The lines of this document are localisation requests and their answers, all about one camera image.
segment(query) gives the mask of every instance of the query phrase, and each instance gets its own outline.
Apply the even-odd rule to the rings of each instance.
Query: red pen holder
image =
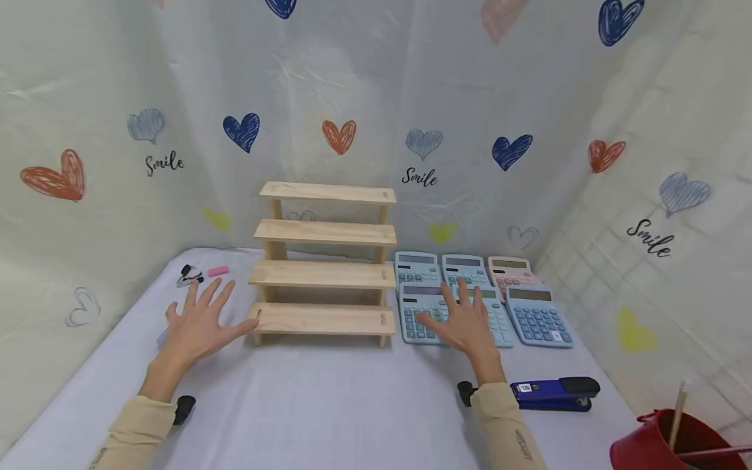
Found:
[[[687,470],[687,464],[676,453],[730,447],[708,425],[684,413],[672,452],[668,440],[673,419],[671,409],[638,417],[637,421],[643,425],[611,445],[614,470]],[[697,459],[692,465],[701,470],[747,470],[738,455]]]

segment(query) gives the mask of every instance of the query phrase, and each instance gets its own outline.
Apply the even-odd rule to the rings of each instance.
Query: wooden stair shelf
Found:
[[[264,242],[266,259],[258,261],[248,279],[259,287],[259,301],[249,317],[258,318],[253,334],[374,335],[379,347],[396,332],[387,292],[396,288],[394,270],[386,264],[387,248],[397,245],[394,227],[386,225],[390,205],[397,203],[390,188],[330,186],[269,181],[261,197],[269,200],[271,218],[263,219],[254,238]],[[340,201],[378,205],[377,225],[284,220],[283,200]],[[287,242],[367,245],[375,248],[373,263],[292,261]],[[274,302],[276,287],[322,287],[377,290],[377,305],[329,305]]]

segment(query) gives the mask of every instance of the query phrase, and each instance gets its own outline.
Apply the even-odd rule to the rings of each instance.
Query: red heart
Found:
[[[593,173],[600,173],[613,165],[624,151],[625,146],[625,141],[619,141],[609,148],[606,148],[604,141],[590,142],[590,146],[587,148],[587,157],[590,160],[590,167],[593,169]]]
[[[332,121],[324,121],[321,130],[323,130],[329,146],[338,154],[344,155],[353,143],[356,125],[355,121],[347,121],[340,130]]]
[[[83,162],[75,150],[67,149],[60,156],[62,173],[44,166],[30,166],[21,170],[21,181],[37,191],[54,198],[80,201],[86,190]]]

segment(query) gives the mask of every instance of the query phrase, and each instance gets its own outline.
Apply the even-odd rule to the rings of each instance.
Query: calculator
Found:
[[[464,277],[468,286],[478,284],[481,287],[490,286],[486,266],[483,258],[472,255],[443,255],[441,257],[441,272],[444,281],[453,286],[459,283],[459,278]]]
[[[438,281],[438,257],[420,251],[394,253],[394,273],[397,285],[403,282]]]
[[[404,282],[399,285],[399,317],[402,321],[402,339],[412,344],[446,344],[430,329],[418,323],[415,314],[426,312],[437,321],[449,318],[449,308],[441,294],[441,284],[436,280],[424,282]],[[494,289],[484,290],[484,299],[488,308],[489,327],[493,332],[497,347],[512,347],[511,329],[506,321],[498,301],[498,292]]]
[[[551,291],[546,286],[507,286],[507,312],[523,344],[574,346],[559,309],[553,303]]]
[[[488,269],[491,270],[491,282],[502,294],[502,302],[506,302],[507,286],[543,284],[530,271],[530,261],[524,258],[489,256]]]

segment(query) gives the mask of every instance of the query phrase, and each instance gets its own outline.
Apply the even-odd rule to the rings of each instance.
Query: white tablecloth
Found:
[[[0,462],[0,470],[81,470],[99,449],[122,404],[134,395],[164,311],[185,288],[180,268],[204,273],[227,265],[237,286],[220,317],[247,316],[256,288],[247,284],[261,250],[189,250],[173,259]],[[394,295],[390,304],[395,305]],[[635,417],[579,338],[576,347],[502,350],[507,378],[595,378],[602,391],[588,413],[524,411],[550,470],[611,468],[612,441]],[[196,364],[176,397],[197,403],[189,420],[159,449],[153,468],[165,470],[472,470],[488,456],[472,410],[456,392],[474,381],[467,359],[448,347],[411,346],[399,334],[378,349],[370,337],[268,335],[254,347],[238,339]]]

